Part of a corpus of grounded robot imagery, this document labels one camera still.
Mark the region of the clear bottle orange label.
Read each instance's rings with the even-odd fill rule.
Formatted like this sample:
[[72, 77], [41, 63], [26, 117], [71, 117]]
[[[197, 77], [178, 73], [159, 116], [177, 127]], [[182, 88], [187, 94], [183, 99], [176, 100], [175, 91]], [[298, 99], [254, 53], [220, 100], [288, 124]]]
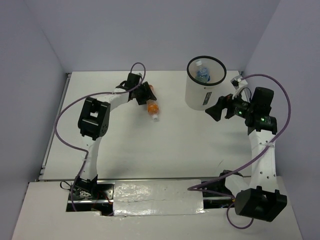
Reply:
[[152, 120], [154, 122], [157, 122], [159, 120], [159, 106], [156, 100], [156, 95], [155, 95], [155, 91], [154, 91], [154, 87], [150, 84], [149, 85], [152, 94], [154, 95], [153, 99], [149, 99], [146, 102], [147, 105], [147, 112], [149, 114], [149, 116], [152, 118]]

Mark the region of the clear bottle blue label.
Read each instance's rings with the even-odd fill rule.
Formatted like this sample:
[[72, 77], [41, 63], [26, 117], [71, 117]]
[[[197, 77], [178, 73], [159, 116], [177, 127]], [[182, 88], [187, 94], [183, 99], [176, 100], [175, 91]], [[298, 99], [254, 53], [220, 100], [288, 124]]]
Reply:
[[209, 69], [202, 63], [201, 60], [197, 60], [195, 62], [195, 66], [196, 66], [195, 79], [201, 83], [209, 82], [210, 81]]

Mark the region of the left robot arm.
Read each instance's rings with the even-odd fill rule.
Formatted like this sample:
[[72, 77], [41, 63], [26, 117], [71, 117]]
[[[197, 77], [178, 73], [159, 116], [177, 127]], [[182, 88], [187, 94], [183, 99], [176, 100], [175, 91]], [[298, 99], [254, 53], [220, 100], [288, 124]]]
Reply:
[[118, 86], [113, 94], [104, 94], [98, 98], [88, 97], [84, 101], [78, 128], [86, 152], [84, 165], [76, 177], [74, 188], [80, 190], [80, 194], [86, 199], [93, 199], [98, 194], [98, 153], [102, 137], [109, 128], [110, 113], [133, 99], [139, 105], [144, 105], [147, 101], [155, 101], [157, 98], [153, 87], [145, 82], [132, 92], [126, 92], [123, 86]]

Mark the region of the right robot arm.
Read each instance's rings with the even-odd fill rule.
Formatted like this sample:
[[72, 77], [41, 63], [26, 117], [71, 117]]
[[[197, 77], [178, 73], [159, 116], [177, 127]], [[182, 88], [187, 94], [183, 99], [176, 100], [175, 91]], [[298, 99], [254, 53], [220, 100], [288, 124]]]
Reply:
[[275, 141], [277, 120], [270, 116], [274, 91], [256, 87], [250, 102], [232, 94], [221, 96], [217, 103], [206, 109], [215, 121], [239, 116], [245, 121], [253, 158], [250, 182], [236, 172], [217, 183], [221, 195], [232, 193], [235, 197], [235, 213], [265, 222], [272, 222], [287, 205], [287, 196], [280, 193], [276, 177]]

